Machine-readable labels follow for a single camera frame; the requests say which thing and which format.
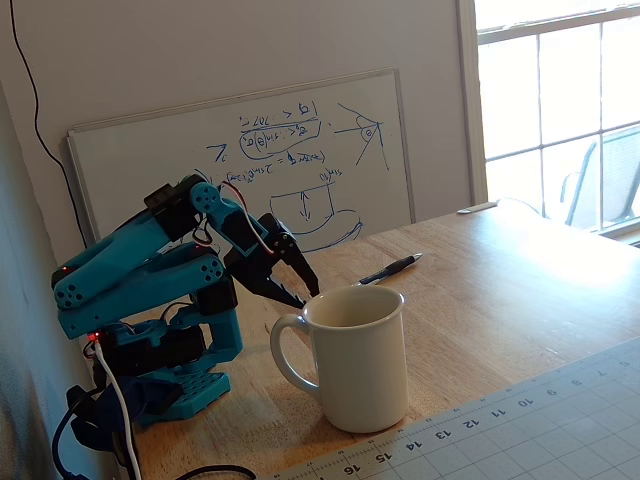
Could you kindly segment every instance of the black cable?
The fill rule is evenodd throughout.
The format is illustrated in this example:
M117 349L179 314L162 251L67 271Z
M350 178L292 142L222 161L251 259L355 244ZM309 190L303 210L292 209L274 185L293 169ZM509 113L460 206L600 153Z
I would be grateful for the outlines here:
M69 410L67 410L67 413L64 414L64 417L62 417L62 420L60 420L60 423L58 424L58 428L56 428L56 432L53 434L53 440L51 441L51 456L53 457L53 464L56 466L56 470L58 470L58 473L62 475L62 478L64 479L77 477L62 465L62 461L60 460L60 452L58 450L60 445L60 436L62 435L64 427L67 426L67 423L73 416L73 412L76 408L78 408L78 405L84 402L87 398L101 391L101 388L94 388L93 390L89 390L88 392L82 394L82 396L78 398L73 405L71 405Z
M69 192L69 198L71 199L71 205L73 205L73 213L76 217L76 224L78 225L78 230L80 231L80 236L82 237L82 243L84 244L84 248L87 248L87 240L84 238L84 233L82 233L82 228L80 227L80 217L78 216L78 207L76 205L75 200L73 199L73 195L71 193L71 185L69 183L69 177L67 176L67 172L64 169L64 165L62 162L58 160L53 153L47 147L47 144L42 139L42 135L40 135L40 127L38 126L38 117L40 116L40 98L38 96L38 89L36 87L36 82L33 79L33 75L31 74L31 68L29 68L29 64L27 63L27 59L24 56L24 52L22 51L22 47L20 46L20 41L18 40L18 32L16 31L16 19L13 13L13 0L9 0L9 11L11 14L11 28L13 30L13 41L16 44L16 48L20 53L20 57L22 58L22 64L24 65L25 70L27 71L27 75L29 75L29 80L31 81L31 88L33 89L33 96L35 99L36 107L33 115L33 128L36 132L36 136L40 141L40 145L44 148L44 151L47 152L47 155L56 162L56 164L62 170L62 175L64 176L64 181L67 184L67 191Z
M89 355L88 353L89 347L92 347L92 346L93 346L93 342L87 342L87 344L84 346L84 348L82 349L82 355L84 355L84 358L91 360L95 357L95 355Z
M173 302L173 303L170 303L169 305L167 305L167 308L165 308L162 311L162 314L160 315L160 320L165 321L165 316L167 315L167 313L169 312L171 307L175 307L176 305L191 306L191 305L193 305L193 303L187 303L187 302Z
M198 226L196 227L196 229L191 232L191 236L199 243L201 243L202 245L205 246L211 246L211 244L213 243L213 237L211 236L211 233L209 233L209 218L207 217L204 221L204 225L202 227ZM197 233L201 231L205 234L206 238L204 240L202 240Z
M196 468L195 470L191 470L190 472L185 473L184 475L179 476L176 480L187 480L188 478L193 478L197 475L202 475L204 473L219 473L219 472L235 472L242 473L246 475L251 480L255 480L258 478L255 473L245 467L240 467L238 465L209 465L207 467Z

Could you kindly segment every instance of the black pen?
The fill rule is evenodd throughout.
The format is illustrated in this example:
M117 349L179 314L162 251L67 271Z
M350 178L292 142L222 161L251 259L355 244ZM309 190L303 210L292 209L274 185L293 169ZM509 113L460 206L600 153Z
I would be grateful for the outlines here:
M369 283L375 282L376 280L382 280L383 278L387 278L395 273L401 272L409 265L417 262L421 256L421 253L416 253L415 255L403 258L402 260L397 260L391 265L387 265L379 272L374 273L373 275L370 275L368 277L364 277L362 280L356 283L356 285L367 285Z

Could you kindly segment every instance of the window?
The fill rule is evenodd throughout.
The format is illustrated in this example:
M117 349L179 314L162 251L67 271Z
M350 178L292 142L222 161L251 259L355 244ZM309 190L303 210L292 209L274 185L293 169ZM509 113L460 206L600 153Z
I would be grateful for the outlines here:
M489 200L602 231L640 217L640 3L476 0Z

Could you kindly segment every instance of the robotic arm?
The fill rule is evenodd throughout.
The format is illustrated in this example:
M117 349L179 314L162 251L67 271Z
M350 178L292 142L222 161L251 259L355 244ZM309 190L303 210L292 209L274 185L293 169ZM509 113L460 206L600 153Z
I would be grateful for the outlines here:
M189 418L230 390L226 374L209 370L242 350L233 279L254 294L301 308L302 300L271 279L273 266L283 260L311 296L319 288L294 237L276 218L265 214L256 221L200 176L161 187L145 204L145 210L54 272L52 288L66 335L100 336L131 417L151 424ZM205 216L232 246L224 262L212 249L193 242L159 253L194 231L200 224L197 217ZM180 308L169 323L164 318L134 326L121 323L184 295L192 304ZM200 325L211 331L209 346ZM114 421L114 415L117 403L107 389L84 417L79 414L72 422L76 437L98 448L94 426L116 431L122 419Z

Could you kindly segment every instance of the wooden tabletop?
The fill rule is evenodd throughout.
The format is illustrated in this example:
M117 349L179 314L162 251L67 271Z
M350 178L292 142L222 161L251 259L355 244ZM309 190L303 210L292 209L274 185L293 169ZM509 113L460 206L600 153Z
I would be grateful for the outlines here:
M640 334L640 250L513 205L449 215L309 255L322 290L424 252L386 280L406 298L409 423ZM286 285L300 281L285 274ZM363 440L337 430L276 368L269 332L288 307L238 288L244 351L216 370L232 390L196 417L138 431L145 478L235 463L272 473ZM306 338L283 335L314 378Z

